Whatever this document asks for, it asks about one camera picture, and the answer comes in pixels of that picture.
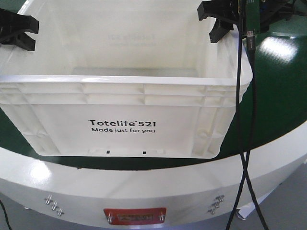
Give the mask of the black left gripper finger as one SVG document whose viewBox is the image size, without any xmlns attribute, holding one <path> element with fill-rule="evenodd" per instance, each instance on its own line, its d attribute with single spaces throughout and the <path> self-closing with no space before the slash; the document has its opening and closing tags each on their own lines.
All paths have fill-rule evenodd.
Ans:
<svg viewBox="0 0 307 230">
<path fill-rule="evenodd" d="M 14 45 L 26 51 L 35 50 L 35 40 L 24 32 L 17 35 L 10 35 L 7 38 L 1 37 L 0 43 L 3 45 Z"/>
<path fill-rule="evenodd" d="M 0 39 L 7 40 L 23 32 L 38 34 L 39 21 L 30 15 L 20 15 L 0 9 Z"/>
</svg>

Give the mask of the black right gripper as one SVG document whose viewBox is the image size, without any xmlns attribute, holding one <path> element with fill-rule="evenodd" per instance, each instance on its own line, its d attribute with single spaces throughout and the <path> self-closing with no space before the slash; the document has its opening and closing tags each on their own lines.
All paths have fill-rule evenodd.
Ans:
<svg viewBox="0 0 307 230">
<path fill-rule="evenodd" d="M 306 17 L 306 11 L 300 11 L 294 0 L 259 0 L 260 33 L 269 30 L 270 25 L 281 20 L 290 20 L 294 15 Z M 215 18 L 209 32 L 211 43 L 218 43 L 234 26 L 242 23 L 242 32 L 246 33 L 246 0 L 208 0 L 202 1 L 197 8 L 198 19 Z"/>
</svg>

